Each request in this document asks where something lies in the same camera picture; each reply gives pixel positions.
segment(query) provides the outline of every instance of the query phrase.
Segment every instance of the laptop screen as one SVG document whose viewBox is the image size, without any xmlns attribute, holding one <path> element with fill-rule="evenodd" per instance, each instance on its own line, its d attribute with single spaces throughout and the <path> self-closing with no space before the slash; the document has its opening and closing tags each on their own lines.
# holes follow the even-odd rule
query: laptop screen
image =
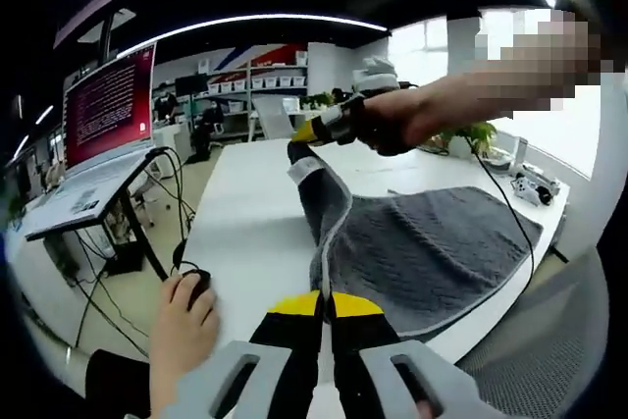
<svg viewBox="0 0 628 419">
<path fill-rule="evenodd" d="M 66 168 L 150 137 L 154 45 L 96 70 L 65 96 Z"/>
</svg>

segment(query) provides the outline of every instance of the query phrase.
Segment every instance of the human arm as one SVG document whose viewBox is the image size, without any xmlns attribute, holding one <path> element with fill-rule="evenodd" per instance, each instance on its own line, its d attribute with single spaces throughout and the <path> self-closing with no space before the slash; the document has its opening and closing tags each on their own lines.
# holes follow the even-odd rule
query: human arm
<svg viewBox="0 0 628 419">
<path fill-rule="evenodd" d="M 539 23 L 539 34 L 515 35 L 501 58 L 478 61 L 472 72 L 419 88 L 377 95 L 365 100 L 365 107 L 394 122 L 412 147 L 441 131 L 513 111 L 548 110 L 552 98 L 573 96 L 574 85 L 595 82 L 609 66 L 601 60 L 601 37 L 563 12 L 552 12 L 551 23 Z"/>
<path fill-rule="evenodd" d="M 218 336 L 216 293 L 203 292 L 187 311 L 200 277 L 175 276 L 164 282 L 159 312 L 150 334 L 151 418 L 177 399 L 177 382 L 212 353 Z"/>
</svg>

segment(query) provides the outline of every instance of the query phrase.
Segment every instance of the laptop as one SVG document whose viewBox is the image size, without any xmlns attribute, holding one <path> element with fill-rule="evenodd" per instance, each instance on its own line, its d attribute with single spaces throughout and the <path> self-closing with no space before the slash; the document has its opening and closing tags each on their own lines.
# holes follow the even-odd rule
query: laptop
<svg viewBox="0 0 628 419">
<path fill-rule="evenodd" d="M 65 180 L 31 215 L 26 238 L 95 220 L 143 163 L 153 145 L 155 45 L 117 59 L 64 96 Z"/>
<path fill-rule="evenodd" d="M 64 96 L 65 181 L 56 193 L 114 178 L 153 147 L 150 94 L 155 45 L 117 59 Z"/>
</svg>

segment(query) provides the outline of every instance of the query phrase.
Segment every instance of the potted plant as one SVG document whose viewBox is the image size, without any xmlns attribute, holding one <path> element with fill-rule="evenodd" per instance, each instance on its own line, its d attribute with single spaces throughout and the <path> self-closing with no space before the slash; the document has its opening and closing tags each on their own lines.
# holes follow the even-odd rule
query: potted plant
<svg viewBox="0 0 628 419">
<path fill-rule="evenodd" d="M 316 93 L 301 97 L 299 103 L 303 110 L 317 110 L 323 105 L 327 106 L 334 103 L 334 96 L 329 92 Z"/>
<path fill-rule="evenodd" d="M 473 153 L 486 157 L 496 134 L 493 125 L 480 122 L 459 130 L 444 131 L 439 134 L 439 138 L 446 145 L 450 156 L 468 159 Z"/>
</svg>

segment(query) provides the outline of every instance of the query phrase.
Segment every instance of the white table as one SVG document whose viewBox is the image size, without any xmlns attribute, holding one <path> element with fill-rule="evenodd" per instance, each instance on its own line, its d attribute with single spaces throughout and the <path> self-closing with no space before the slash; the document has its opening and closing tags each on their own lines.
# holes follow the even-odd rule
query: white table
<svg viewBox="0 0 628 419">
<path fill-rule="evenodd" d="M 78 263 L 77 279 L 84 281 L 80 283 L 82 290 L 78 287 L 71 287 L 61 275 L 44 245 L 44 239 L 26 240 L 33 215 L 36 216 L 33 207 L 39 203 L 40 199 L 41 196 L 26 206 L 22 225 L 17 230 L 9 228 L 5 232 L 7 261 L 11 265 L 20 291 L 41 320 L 60 339 L 69 345 L 76 345 L 88 303 L 83 291 L 88 296 L 92 294 L 95 284 L 90 284 L 89 281 L 94 279 L 94 274 L 73 233 L 64 234 L 64 240 Z M 104 250 L 103 238 L 105 241 L 106 238 L 104 234 L 99 234 L 98 230 L 102 233 L 101 228 L 78 230 L 78 233 L 91 243 L 86 235 L 89 232 L 97 248 Z M 91 266 L 99 274 L 105 266 L 105 260 L 92 253 L 87 254 Z"/>
<path fill-rule="evenodd" d="M 293 110 L 286 111 L 290 117 L 299 117 L 300 120 L 305 121 L 314 117 L 318 117 L 323 110 Z M 255 135 L 255 126 L 257 125 L 257 120 L 259 120 L 259 114 L 257 110 L 254 110 L 248 116 L 248 142 L 253 141 L 253 136 Z"/>
<path fill-rule="evenodd" d="M 212 274 L 222 316 L 219 346 L 249 340 L 269 307 L 284 296 L 309 291 L 309 264 L 316 246 L 296 184 L 286 173 L 287 143 L 275 139 L 227 146 L 201 197 L 183 259 Z M 502 200 L 473 161 L 419 150 L 382 157 L 359 142 L 316 151 L 354 194 L 384 196 L 389 190 L 416 193 L 473 185 Z M 497 181 L 513 208 L 544 227 L 534 251 L 538 264 L 558 227 L 569 187 L 561 187 L 550 207 L 535 207 L 513 194 L 509 178 Z M 521 294 L 531 264 L 529 257 L 499 292 L 427 345 L 451 363 L 462 358 Z"/>
</svg>

